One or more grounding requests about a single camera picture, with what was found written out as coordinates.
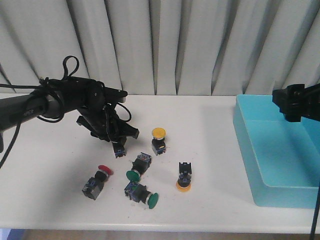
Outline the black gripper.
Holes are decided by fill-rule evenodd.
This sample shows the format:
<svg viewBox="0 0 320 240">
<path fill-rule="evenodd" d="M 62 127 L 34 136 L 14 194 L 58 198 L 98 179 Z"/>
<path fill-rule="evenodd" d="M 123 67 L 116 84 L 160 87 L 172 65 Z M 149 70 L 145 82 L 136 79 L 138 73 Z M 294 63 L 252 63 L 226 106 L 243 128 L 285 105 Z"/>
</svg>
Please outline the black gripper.
<svg viewBox="0 0 320 240">
<path fill-rule="evenodd" d="M 275 89 L 272 91 L 272 102 L 288 122 L 300 122 L 302 117 L 319 120 L 320 84 L 310 87 L 292 84 L 285 89 Z"/>
<path fill-rule="evenodd" d="M 132 137 L 137 139 L 139 130 L 127 122 L 114 119 L 109 124 L 109 137 L 107 131 L 107 118 L 104 107 L 107 104 L 114 106 L 117 102 L 105 102 L 104 88 L 101 81 L 83 77 L 68 77 L 59 82 L 59 115 L 62 116 L 73 110 L 78 110 L 81 116 L 76 120 L 79 126 L 90 131 L 92 137 L 102 141 L 119 142 L 121 138 Z"/>
</svg>

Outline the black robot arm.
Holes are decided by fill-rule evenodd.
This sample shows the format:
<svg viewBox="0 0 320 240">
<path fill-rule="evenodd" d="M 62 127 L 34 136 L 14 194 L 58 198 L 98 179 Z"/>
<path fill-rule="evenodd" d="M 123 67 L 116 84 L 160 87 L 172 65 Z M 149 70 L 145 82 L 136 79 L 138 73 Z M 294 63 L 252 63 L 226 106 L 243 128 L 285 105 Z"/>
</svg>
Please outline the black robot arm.
<svg viewBox="0 0 320 240">
<path fill-rule="evenodd" d="M 46 78 L 28 95 L 1 99 L 0 130 L 39 116 L 59 121 L 64 114 L 77 110 L 77 124 L 93 137 L 118 143 L 126 137 L 138 138 L 139 130 L 120 119 L 115 107 L 124 103 L 128 93 L 109 88 L 100 81 L 69 76 L 63 80 Z"/>
</svg>

